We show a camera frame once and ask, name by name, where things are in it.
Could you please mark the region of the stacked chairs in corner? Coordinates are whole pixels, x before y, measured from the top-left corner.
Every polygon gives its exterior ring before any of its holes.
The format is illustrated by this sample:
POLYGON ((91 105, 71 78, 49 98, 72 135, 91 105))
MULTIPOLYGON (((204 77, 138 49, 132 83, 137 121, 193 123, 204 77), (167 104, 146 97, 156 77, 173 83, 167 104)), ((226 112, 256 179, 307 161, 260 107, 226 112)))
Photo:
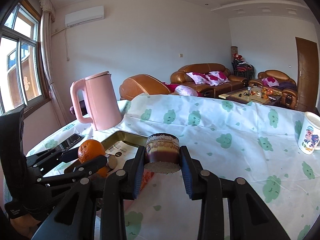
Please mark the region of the stacked chairs in corner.
POLYGON ((235 53, 232 56, 232 66, 234 75, 245 77, 247 80, 255 78, 255 68, 246 62, 241 55, 235 53))

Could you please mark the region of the brown leather long sofa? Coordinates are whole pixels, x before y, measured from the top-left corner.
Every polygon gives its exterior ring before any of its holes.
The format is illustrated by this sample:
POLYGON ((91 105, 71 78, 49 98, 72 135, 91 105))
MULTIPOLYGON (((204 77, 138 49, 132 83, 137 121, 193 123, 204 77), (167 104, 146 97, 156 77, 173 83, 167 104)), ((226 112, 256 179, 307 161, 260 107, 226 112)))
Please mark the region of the brown leather long sofa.
POLYGON ((219 63, 189 64, 170 77, 171 83, 188 86, 207 98, 243 89, 248 85, 245 77, 232 75, 219 63))

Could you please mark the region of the beige curtain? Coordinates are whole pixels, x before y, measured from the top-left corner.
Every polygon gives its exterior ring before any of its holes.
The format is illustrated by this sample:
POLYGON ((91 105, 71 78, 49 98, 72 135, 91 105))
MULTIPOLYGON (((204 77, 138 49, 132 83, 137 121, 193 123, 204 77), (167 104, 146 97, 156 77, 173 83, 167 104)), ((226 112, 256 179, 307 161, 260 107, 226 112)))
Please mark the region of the beige curtain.
POLYGON ((59 94, 56 91, 56 86, 52 78, 53 64, 52 64, 52 44, 51 44, 51 26, 55 21, 55 9, 50 0, 39 0, 42 9, 40 22, 40 45, 41 56, 44 67, 44 74, 48 83, 48 94, 52 103, 54 115, 58 124, 62 127, 68 121, 63 110, 63 104, 60 100, 59 94))

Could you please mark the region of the layered dessert jar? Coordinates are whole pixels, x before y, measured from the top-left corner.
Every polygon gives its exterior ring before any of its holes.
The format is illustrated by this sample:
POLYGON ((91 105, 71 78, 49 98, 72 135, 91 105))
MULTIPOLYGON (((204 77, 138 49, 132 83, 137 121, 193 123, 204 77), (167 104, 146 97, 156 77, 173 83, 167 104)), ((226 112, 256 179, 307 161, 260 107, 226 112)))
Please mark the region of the layered dessert jar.
POLYGON ((170 174, 178 172, 180 163, 179 139, 168 133, 149 136, 145 146, 144 167, 154 173, 170 174))

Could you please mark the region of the orange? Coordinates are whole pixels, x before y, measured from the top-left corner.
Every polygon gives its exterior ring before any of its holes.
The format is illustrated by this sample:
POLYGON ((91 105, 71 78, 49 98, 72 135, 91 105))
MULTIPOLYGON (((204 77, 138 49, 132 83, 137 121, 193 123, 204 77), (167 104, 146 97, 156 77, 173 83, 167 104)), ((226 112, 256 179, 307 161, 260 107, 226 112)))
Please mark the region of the orange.
POLYGON ((101 178, 106 178, 109 172, 109 168, 107 166, 102 167, 97 171, 97 175, 99 175, 101 178))

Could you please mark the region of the window with frame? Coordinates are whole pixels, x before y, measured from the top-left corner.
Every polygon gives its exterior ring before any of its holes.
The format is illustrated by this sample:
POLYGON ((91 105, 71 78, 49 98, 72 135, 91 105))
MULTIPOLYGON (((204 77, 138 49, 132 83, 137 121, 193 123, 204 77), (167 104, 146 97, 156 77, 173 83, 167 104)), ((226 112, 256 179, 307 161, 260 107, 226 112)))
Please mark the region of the window with frame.
POLYGON ((32 112, 48 101, 39 31, 40 14, 26 0, 1 27, 1 114, 20 105, 32 112))

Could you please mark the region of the brown leather sofa far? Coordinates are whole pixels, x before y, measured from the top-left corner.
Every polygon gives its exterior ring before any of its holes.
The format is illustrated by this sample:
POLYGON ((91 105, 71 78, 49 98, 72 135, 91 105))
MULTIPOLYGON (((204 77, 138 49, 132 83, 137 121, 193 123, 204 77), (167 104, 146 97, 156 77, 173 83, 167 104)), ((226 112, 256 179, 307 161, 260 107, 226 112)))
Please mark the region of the brown leather sofa far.
POLYGON ((281 104, 290 109, 295 109, 298 99, 296 82, 284 72, 279 70, 266 70, 259 72, 256 79, 249 81, 251 87, 269 88, 281 92, 281 104))

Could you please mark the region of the pink electric kettle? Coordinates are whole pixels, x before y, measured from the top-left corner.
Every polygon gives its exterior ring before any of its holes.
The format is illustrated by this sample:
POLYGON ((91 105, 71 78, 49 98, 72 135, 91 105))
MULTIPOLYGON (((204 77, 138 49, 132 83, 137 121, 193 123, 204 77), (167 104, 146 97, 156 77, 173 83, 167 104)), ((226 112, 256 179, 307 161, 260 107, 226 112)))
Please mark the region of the pink electric kettle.
POLYGON ((70 87, 70 95, 75 116, 79 122, 92 124, 93 128, 98 131, 112 128, 121 122, 122 116, 110 72, 101 72, 73 82, 70 87), (82 115, 78 91, 82 91, 89 114, 87 118, 82 115))

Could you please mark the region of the black phone on table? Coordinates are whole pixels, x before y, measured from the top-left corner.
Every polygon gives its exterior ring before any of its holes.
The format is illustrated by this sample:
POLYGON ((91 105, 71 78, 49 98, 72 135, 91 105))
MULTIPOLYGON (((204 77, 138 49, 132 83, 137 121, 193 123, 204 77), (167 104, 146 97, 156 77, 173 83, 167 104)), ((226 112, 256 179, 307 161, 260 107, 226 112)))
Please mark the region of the black phone on table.
POLYGON ((70 137, 68 137, 66 140, 58 144, 55 149, 58 151, 64 151, 72 148, 74 145, 79 143, 84 138, 83 135, 74 133, 70 137))

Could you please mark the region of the white cartoon mug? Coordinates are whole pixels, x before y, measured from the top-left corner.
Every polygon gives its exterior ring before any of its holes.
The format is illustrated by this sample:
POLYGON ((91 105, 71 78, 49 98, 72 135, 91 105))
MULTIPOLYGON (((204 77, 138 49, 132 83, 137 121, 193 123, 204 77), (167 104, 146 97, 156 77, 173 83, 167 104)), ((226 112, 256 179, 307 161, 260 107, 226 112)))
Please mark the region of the white cartoon mug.
POLYGON ((299 149, 311 155, 319 150, 320 118, 314 113, 305 112, 302 129, 298 139, 299 149))

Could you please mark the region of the pink metal tin box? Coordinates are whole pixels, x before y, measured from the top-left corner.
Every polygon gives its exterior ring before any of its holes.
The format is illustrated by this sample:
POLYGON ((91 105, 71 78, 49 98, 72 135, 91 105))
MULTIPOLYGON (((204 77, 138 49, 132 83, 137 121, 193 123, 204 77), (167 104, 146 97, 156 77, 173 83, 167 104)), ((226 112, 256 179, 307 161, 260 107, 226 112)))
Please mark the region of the pink metal tin box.
MULTIPOLYGON (((146 137, 143 135, 138 135, 135 133, 130 133, 130 132, 125 132, 125 131, 116 131, 112 134, 109 134, 110 136, 107 138, 102 138, 100 137, 100 142, 102 143, 104 149, 105 149, 105 155, 106 157, 108 155, 115 155, 118 161, 118 164, 115 169, 110 170, 108 172, 108 175, 111 175, 112 173, 123 169, 124 164, 127 160, 133 159, 136 155, 136 152, 139 148, 140 145, 144 145, 146 143, 146 137)), ((84 141, 88 139, 93 139, 91 138, 86 138, 82 139, 79 143, 76 144, 73 148, 79 147, 84 141)), ((70 161, 68 163, 62 163, 59 167, 59 170, 63 173, 70 173, 74 171, 74 168, 79 166, 81 163, 79 159, 75 159, 73 161, 70 161)), ((151 180, 153 177, 153 172, 150 171, 144 171, 143 173, 143 178, 142 178, 142 183, 140 190, 142 190, 146 184, 151 180)), ((97 173, 89 176, 92 180, 100 179, 101 177, 97 175, 97 173)))

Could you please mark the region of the brown wooden door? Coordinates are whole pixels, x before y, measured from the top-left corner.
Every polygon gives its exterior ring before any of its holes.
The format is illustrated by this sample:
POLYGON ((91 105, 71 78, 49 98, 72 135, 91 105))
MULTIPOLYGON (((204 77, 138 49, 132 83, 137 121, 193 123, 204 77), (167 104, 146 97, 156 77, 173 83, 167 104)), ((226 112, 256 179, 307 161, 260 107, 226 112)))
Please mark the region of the brown wooden door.
POLYGON ((296 109, 316 113, 319 85, 319 58, 317 43, 296 37, 298 62, 298 96, 296 109))

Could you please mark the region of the orange mandarin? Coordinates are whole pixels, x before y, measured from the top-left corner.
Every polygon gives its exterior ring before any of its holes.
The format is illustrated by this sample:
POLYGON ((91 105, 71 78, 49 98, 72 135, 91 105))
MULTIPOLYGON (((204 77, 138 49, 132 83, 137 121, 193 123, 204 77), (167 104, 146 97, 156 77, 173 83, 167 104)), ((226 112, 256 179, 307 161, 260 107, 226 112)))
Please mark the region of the orange mandarin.
POLYGON ((100 155, 105 156, 105 149, 101 142, 94 139, 84 141, 78 148, 78 159, 82 164, 100 155))

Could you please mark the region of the white wall air conditioner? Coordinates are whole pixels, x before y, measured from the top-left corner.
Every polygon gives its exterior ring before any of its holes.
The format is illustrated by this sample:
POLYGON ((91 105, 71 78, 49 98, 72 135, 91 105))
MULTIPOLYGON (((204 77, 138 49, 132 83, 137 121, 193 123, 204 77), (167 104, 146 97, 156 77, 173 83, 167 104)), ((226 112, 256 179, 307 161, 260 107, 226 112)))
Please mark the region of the white wall air conditioner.
POLYGON ((102 19, 104 19, 104 7, 101 5, 65 15, 65 26, 72 27, 75 25, 102 19))

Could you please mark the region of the coffee table with items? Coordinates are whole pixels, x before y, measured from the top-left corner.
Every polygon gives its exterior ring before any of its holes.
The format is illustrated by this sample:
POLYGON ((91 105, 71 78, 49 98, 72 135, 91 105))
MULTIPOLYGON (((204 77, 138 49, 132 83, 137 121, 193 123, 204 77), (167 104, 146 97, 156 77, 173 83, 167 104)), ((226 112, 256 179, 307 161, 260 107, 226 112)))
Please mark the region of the coffee table with items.
POLYGON ((219 98, 243 104, 256 102, 261 105, 278 105, 281 102, 282 93, 272 88, 247 87, 239 90, 220 94, 219 98))

